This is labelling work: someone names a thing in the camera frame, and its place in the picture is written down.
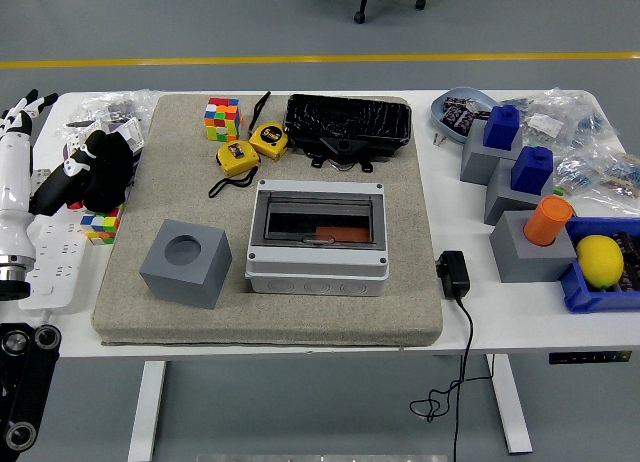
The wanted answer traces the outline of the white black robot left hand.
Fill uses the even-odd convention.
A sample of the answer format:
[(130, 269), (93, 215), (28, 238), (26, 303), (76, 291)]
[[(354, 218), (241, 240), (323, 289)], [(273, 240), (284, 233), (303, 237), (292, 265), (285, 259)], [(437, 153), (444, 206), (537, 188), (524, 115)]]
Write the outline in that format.
[(30, 270), (36, 250), (28, 228), (37, 215), (52, 215), (71, 200), (71, 193), (88, 178), (95, 151), (82, 146), (32, 193), (31, 135), (33, 120), (58, 99), (41, 97), (33, 89), (1, 115), (1, 263)]

